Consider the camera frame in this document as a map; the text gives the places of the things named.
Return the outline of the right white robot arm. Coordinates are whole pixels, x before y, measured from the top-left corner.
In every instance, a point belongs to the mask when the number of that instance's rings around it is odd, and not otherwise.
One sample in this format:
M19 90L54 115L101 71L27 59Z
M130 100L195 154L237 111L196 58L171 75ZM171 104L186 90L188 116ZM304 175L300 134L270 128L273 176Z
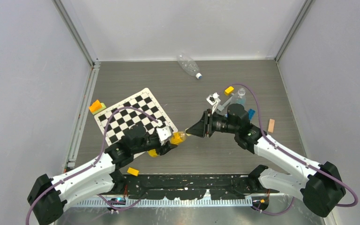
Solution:
M254 192L273 189L291 195L323 218L346 194L334 164L320 164L279 144L250 122L248 112L240 104L229 105L225 116L208 109L197 123L186 130L188 135L201 138L211 137L214 132L233 134L242 149L268 159L287 172L284 174L264 165L257 166L249 174L249 187Z

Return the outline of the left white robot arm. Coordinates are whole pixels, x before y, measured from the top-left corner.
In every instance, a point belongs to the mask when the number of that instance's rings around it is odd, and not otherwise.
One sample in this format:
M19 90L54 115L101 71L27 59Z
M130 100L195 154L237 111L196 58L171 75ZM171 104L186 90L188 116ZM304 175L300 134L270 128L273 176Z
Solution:
M120 169L130 164L136 154L149 150L161 156L176 148L170 142L173 129L162 125L150 134L143 126L134 125L118 140L105 149L101 156L52 178L39 176L28 197L30 211L40 225L49 225L63 213L89 197L112 192L120 194L125 188L125 178Z

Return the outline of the clear plastic bottle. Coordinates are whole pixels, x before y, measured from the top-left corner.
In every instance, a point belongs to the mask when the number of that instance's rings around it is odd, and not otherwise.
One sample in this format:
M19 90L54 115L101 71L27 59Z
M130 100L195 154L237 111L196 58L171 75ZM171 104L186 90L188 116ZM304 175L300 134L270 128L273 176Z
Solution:
M239 88L238 91L231 97L230 104L239 104L245 107L246 90L244 88Z

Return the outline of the yellow juice bottle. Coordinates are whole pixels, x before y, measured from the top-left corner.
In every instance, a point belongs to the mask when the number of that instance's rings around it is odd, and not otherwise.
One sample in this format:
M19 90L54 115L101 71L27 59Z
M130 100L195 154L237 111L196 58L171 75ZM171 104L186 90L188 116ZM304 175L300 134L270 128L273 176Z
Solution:
M180 143L184 142L188 136L189 135L185 131L175 132L175 133L173 133L173 137L170 139L170 143L172 145L178 146ZM147 153L153 158L165 154L165 153L159 153L156 149L151 149L151 150L147 151Z

